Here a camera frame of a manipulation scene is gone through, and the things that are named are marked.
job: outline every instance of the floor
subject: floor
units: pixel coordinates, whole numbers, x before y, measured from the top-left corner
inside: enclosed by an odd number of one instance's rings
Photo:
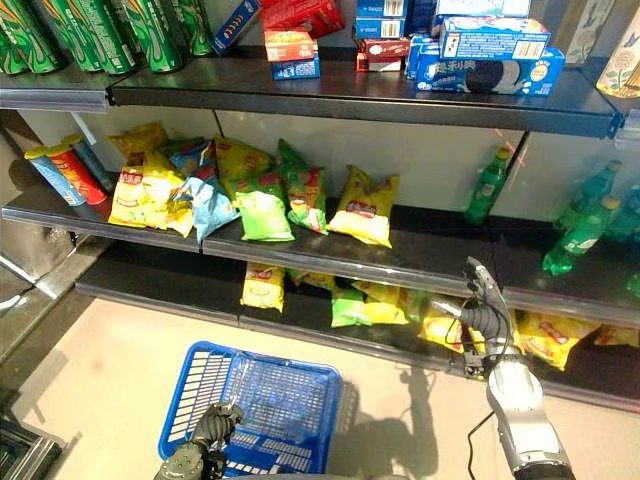
[[[199,340],[338,369],[357,408],[334,433],[328,473],[468,478],[466,434],[489,412],[480,382],[104,300],[89,305],[13,406],[25,424],[69,444],[54,478],[153,478],[175,381]],[[556,398],[546,409],[577,478],[640,478],[640,415]],[[478,479],[511,478],[495,424],[474,445]]]

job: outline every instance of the green can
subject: green can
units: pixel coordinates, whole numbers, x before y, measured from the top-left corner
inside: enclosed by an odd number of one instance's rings
[[[128,73],[136,62],[125,42],[108,0],[69,0],[82,12],[87,25],[91,26],[97,41],[102,46],[104,71],[111,75]]]
[[[0,72],[14,75],[27,70],[29,65],[22,58],[20,51],[11,44],[6,33],[0,29]]]
[[[84,22],[75,19],[67,0],[42,0],[42,3],[80,68],[85,72],[102,70],[91,31]]]
[[[55,43],[26,2],[0,0],[0,28],[32,72],[52,72],[64,65]]]
[[[169,23],[158,0],[123,0],[127,17],[153,72],[171,72],[182,66],[170,37]]]
[[[213,53],[209,19],[200,0],[172,0],[172,4],[191,55]]]

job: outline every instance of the red box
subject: red box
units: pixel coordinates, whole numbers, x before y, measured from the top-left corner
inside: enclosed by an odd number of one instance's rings
[[[311,38],[319,38],[344,28],[344,17],[335,0],[281,0],[260,14],[265,30],[301,27]]]
[[[364,38],[357,41],[358,51],[367,58],[372,57],[406,57],[409,55],[409,39],[376,39]]]
[[[267,61],[288,62],[313,58],[315,40],[301,29],[265,30],[264,46],[267,49]]]

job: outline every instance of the plastic bottle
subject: plastic bottle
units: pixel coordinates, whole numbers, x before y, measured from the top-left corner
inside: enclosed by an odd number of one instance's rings
[[[640,235],[640,185],[633,186],[605,233],[607,238],[616,242],[626,242],[634,235]]]
[[[491,210],[506,180],[506,167],[510,157],[509,149],[501,147],[496,152],[493,162],[482,171],[471,203],[464,213],[469,223],[481,224]]]
[[[574,227],[545,255],[542,269],[552,275],[571,271],[575,259],[587,253],[605,232],[611,213],[619,205],[620,200],[606,196],[600,205],[581,215]]]
[[[611,193],[613,180],[620,168],[622,168],[622,162],[611,160],[600,173],[584,182],[563,214],[554,222],[553,228],[568,230],[573,227],[581,213],[596,207],[605,195]]]

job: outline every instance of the black shelf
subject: black shelf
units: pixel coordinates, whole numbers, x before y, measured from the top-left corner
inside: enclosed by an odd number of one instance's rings
[[[321,78],[275,82],[264,48],[192,60],[163,75],[148,69],[110,89],[116,105],[162,105],[401,123],[612,136],[617,112],[578,70],[548,98],[425,93],[399,72],[356,73],[351,49],[321,49]]]

